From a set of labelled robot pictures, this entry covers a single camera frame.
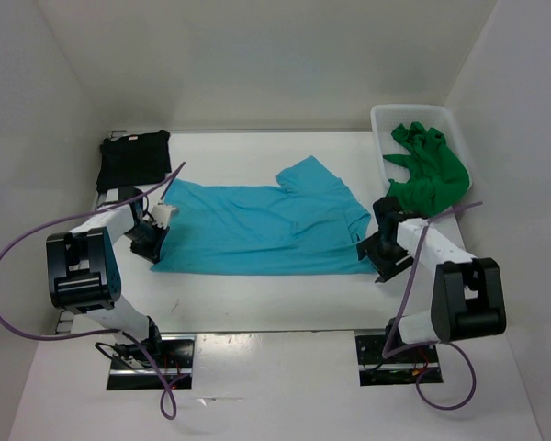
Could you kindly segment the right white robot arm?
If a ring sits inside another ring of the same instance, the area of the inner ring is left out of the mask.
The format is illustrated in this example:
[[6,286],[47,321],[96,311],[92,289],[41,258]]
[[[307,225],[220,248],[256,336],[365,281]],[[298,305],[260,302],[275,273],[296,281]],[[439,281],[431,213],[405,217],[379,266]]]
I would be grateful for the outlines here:
[[[356,246],[358,259],[370,261],[377,271],[377,283],[409,272],[399,309],[388,323],[384,358],[403,361],[420,345],[446,345],[505,332],[507,315],[498,263],[474,256],[434,227],[438,220],[479,205],[455,206],[428,217],[404,209],[395,197],[383,197],[373,204],[377,231]],[[420,266],[433,276],[430,304],[425,311],[407,314]]]

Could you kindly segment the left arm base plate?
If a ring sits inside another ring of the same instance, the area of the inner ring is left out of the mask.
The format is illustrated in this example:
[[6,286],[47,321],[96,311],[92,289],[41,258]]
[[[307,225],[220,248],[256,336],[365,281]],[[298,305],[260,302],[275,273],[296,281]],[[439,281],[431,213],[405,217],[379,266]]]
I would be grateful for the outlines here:
[[[95,348],[109,360],[107,390],[162,390],[163,384],[151,362],[135,345],[97,342]],[[194,335],[166,334],[151,357],[173,390],[190,390],[194,364]]]

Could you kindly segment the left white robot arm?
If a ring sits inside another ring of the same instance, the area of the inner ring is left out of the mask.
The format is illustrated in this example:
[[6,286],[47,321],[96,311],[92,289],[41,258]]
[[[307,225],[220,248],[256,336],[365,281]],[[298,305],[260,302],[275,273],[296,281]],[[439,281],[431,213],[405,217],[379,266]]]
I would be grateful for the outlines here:
[[117,335],[118,356],[144,367],[158,365],[164,344],[154,320],[122,295],[114,244],[129,239],[136,256],[157,264],[163,242],[178,208],[159,201],[150,207],[136,187],[107,192],[105,201],[81,225],[54,233],[46,241],[51,303],[57,309],[84,315]]

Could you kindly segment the light blue t-shirt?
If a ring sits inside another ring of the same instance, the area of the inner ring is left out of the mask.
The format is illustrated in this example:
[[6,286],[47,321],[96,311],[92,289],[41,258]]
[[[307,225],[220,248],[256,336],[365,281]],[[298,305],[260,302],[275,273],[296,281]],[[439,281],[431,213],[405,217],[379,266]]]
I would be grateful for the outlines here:
[[202,186],[176,179],[178,207],[157,273],[222,276],[371,274],[356,246],[370,213],[318,159],[283,169],[273,186]]

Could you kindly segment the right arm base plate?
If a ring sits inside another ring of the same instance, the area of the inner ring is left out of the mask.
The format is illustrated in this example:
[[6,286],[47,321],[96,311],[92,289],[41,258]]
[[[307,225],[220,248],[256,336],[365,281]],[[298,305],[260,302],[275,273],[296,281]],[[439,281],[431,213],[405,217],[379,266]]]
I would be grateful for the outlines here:
[[386,336],[383,331],[356,332],[354,340],[362,387],[414,385],[420,377],[421,384],[443,382],[439,358],[433,346],[414,348],[384,358],[382,351]]

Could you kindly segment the black t-shirt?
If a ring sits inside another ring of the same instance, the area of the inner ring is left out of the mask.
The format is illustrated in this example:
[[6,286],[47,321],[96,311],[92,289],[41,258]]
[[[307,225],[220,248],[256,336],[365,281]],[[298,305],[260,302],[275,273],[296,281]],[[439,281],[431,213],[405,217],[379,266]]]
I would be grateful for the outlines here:
[[153,185],[162,182],[172,171],[169,139],[165,130],[131,134],[100,144],[101,167],[96,191],[126,186]]

